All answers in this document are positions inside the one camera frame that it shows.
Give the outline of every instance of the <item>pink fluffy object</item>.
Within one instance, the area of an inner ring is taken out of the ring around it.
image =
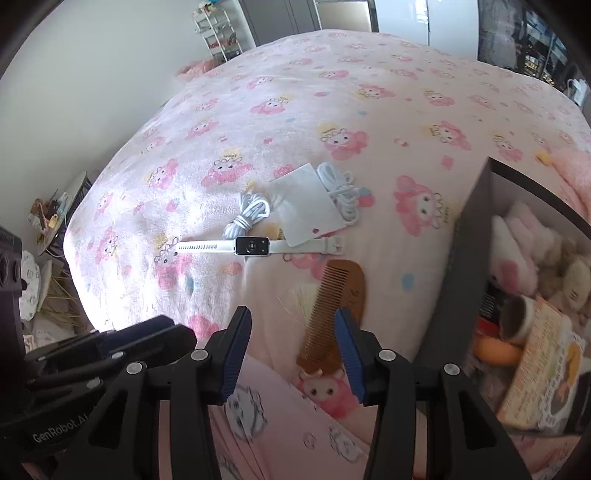
[[[509,227],[498,215],[492,218],[490,274],[509,294],[533,295],[538,274],[531,258],[524,258]]]
[[[505,222],[521,253],[541,264],[557,241],[558,234],[545,227],[532,213],[530,207],[519,200],[513,204]]]
[[[591,221],[591,155],[572,147],[555,150],[552,165],[574,191],[587,209],[587,221]]]

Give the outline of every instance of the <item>gray door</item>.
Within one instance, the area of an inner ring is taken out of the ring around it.
[[[320,28],[313,0],[240,0],[257,45]]]

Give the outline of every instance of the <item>silver screw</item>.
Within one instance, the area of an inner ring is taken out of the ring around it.
[[[443,371],[448,375],[455,377],[458,373],[460,373],[460,367],[456,364],[446,364],[446,366],[443,367]]]
[[[88,388],[89,390],[92,390],[93,388],[96,388],[100,385],[100,378],[96,377],[93,378],[92,380],[89,380],[88,383],[86,384],[86,388]]]
[[[200,348],[198,350],[194,350],[193,353],[191,353],[191,358],[196,362],[199,362],[200,360],[205,360],[208,355],[209,354],[207,353],[207,350]]]
[[[142,364],[140,364],[139,362],[133,362],[125,368],[125,371],[129,375],[135,375],[135,374],[140,373],[142,371],[142,368],[143,368]]]
[[[387,362],[391,362],[396,358],[396,354],[392,350],[388,350],[387,348],[385,348],[384,350],[380,350],[378,356],[382,360],[386,360]]]

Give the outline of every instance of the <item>pink plush toy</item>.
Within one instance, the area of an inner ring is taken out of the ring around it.
[[[490,274],[500,288],[513,295],[533,295],[538,283],[534,262],[524,258],[509,227],[498,215],[492,218]]]
[[[524,258],[531,258],[536,265],[558,263],[561,236],[542,225],[525,203],[515,202],[505,222]]]

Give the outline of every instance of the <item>cartoon print bedspread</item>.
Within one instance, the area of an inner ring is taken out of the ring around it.
[[[297,377],[304,327],[294,289],[318,283],[327,258],[244,263],[175,255],[174,245],[221,238],[239,213],[240,192],[333,160],[361,187],[361,220],[340,234],[345,258],[366,275],[363,326],[412,358],[434,309],[454,218],[487,157],[586,218],[574,191],[535,153],[590,142],[576,105],[539,80],[391,35],[287,37],[192,81],[144,125],[74,214],[66,257],[96,328],[166,314],[204,339],[244,304],[254,319],[250,353]],[[298,386],[337,418],[350,410],[338,376]]]

